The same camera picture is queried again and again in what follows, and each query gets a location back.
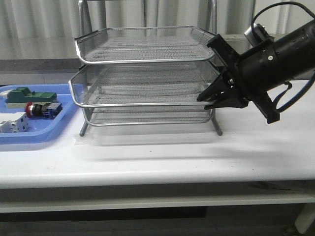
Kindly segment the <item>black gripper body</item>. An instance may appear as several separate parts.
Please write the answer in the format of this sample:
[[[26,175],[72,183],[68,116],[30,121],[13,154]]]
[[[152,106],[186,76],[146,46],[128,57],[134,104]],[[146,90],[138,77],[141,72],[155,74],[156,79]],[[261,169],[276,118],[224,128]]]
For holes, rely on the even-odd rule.
[[[211,48],[224,64],[222,71],[229,71],[234,77],[234,88],[253,102],[267,119],[267,123],[279,121],[280,113],[273,106],[267,91],[275,86],[268,68],[266,53],[273,40],[268,38],[243,54],[238,54],[220,34],[209,40]]]

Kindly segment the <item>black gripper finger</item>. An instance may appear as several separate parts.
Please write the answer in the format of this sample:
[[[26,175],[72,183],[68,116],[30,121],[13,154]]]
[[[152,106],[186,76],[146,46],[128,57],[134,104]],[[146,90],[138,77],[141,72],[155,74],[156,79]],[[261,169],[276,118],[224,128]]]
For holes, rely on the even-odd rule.
[[[205,106],[205,110],[214,108],[245,108],[249,104],[244,95],[235,89],[212,95],[208,101],[211,102],[211,105]]]
[[[197,97],[197,101],[235,102],[234,77],[222,71],[218,77]]]

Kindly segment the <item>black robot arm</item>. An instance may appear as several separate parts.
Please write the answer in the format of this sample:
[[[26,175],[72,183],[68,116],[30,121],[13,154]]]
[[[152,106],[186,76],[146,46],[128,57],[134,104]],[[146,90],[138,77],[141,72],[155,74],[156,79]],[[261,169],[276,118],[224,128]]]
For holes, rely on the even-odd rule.
[[[218,77],[201,92],[198,101],[207,101],[213,108],[244,108],[251,101],[260,110],[267,123],[279,121],[280,113],[298,101],[314,84],[311,77],[304,87],[287,103],[277,107],[285,94],[274,100],[268,91],[287,85],[291,80],[315,69],[315,22],[310,21],[279,40],[274,40],[257,24],[246,35],[252,48],[238,54],[220,34],[209,40],[211,48],[224,64]]]

